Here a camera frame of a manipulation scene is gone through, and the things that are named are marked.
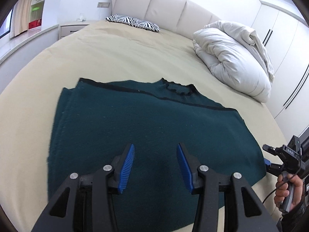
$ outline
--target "cream leather headboard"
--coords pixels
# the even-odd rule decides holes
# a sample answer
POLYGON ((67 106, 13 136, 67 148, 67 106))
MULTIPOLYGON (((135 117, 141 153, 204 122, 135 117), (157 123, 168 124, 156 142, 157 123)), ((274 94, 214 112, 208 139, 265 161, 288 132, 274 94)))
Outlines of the cream leather headboard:
POLYGON ((189 0, 112 0, 113 14, 150 21, 190 39, 204 25, 220 20, 189 0))

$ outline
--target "bed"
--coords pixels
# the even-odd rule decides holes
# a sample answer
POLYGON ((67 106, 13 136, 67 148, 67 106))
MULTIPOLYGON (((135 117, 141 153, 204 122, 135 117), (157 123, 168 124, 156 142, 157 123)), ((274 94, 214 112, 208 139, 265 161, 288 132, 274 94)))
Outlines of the bed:
MULTIPOLYGON (((73 88, 80 77, 194 84, 206 97, 237 109, 261 147, 286 143, 264 104, 219 82, 197 57, 193 32, 218 20, 214 14, 188 0, 112 0, 112 13, 154 22, 161 31, 91 24, 41 52, 0 95, 0 203, 20 232, 31 231, 47 204, 46 159, 57 100, 62 88, 73 88)), ((267 174, 253 189, 264 199, 275 182, 267 174)), ((272 197, 265 206, 275 210, 272 197)), ((223 231, 223 212, 218 231, 223 231)), ((189 225, 180 231, 191 230, 189 225)))

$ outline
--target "black door handle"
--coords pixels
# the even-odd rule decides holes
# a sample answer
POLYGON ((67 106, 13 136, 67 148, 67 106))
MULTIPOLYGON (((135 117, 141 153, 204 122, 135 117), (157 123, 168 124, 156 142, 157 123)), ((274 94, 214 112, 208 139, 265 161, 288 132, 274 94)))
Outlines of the black door handle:
POLYGON ((263 41, 263 44, 264 44, 264 42, 265 42, 265 40, 266 40, 266 38, 267 38, 269 32, 270 32, 270 29, 269 29, 268 32, 267 32, 267 35, 266 35, 266 37, 265 37, 265 39, 264 39, 264 41, 263 41))
POLYGON ((271 31, 271 33, 270 33, 270 35, 269 35, 269 37, 268 37, 268 39, 267 39, 267 41, 266 41, 264 46, 266 46, 266 44, 268 43, 268 40, 270 39, 271 34, 272 34, 272 31, 271 31))
POLYGON ((309 64, 308 64, 308 66, 307 66, 307 69, 306 69, 304 75, 302 76, 302 79, 299 81, 299 83, 298 83, 298 85, 296 86, 295 90, 292 92, 291 96, 290 96, 290 97, 288 98, 288 100, 283 104, 283 106, 286 105, 286 103, 287 103, 287 102, 290 100, 290 98, 293 96, 294 92, 296 92, 297 88, 300 86, 301 82, 303 81, 303 78, 304 78, 305 75, 307 74, 307 71, 308 71, 308 70, 309 70, 309 64))
POLYGON ((301 87, 299 88, 299 90, 297 91, 297 93, 295 94, 295 96, 293 97, 293 99, 289 102, 289 104, 285 107, 285 109, 287 109, 289 107, 289 105, 293 102, 293 100, 296 98, 297 94, 299 93, 299 91, 302 89, 303 85, 305 84, 307 78, 309 76, 309 73, 307 73, 306 78, 304 79, 304 81, 302 82, 301 87))

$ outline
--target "light switch panel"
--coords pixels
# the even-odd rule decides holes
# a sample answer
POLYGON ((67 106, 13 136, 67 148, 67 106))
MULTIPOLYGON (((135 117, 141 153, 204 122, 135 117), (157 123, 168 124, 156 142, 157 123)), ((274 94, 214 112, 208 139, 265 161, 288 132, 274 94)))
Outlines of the light switch panel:
POLYGON ((109 2, 98 2, 98 8, 108 8, 109 2))

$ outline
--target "drawer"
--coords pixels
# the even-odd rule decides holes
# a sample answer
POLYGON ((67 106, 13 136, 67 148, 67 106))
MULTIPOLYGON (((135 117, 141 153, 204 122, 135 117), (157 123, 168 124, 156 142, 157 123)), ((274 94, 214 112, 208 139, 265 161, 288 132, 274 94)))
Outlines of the drawer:
POLYGON ((70 26, 61 26, 61 35, 60 37, 68 36, 74 32, 81 30, 87 25, 70 25, 70 26))

